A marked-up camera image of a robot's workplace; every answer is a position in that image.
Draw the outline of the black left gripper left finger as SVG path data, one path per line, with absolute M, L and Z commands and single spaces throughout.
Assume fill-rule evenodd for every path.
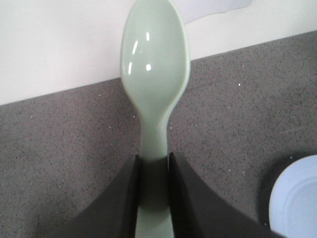
M 79 215 L 46 238 L 133 238 L 140 158 L 130 156 L 108 187 Z

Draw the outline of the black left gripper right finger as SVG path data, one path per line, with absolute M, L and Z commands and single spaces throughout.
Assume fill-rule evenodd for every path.
M 218 196 L 185 156 L 169 155 L 169 203 L 177 238 L 278 238 Z

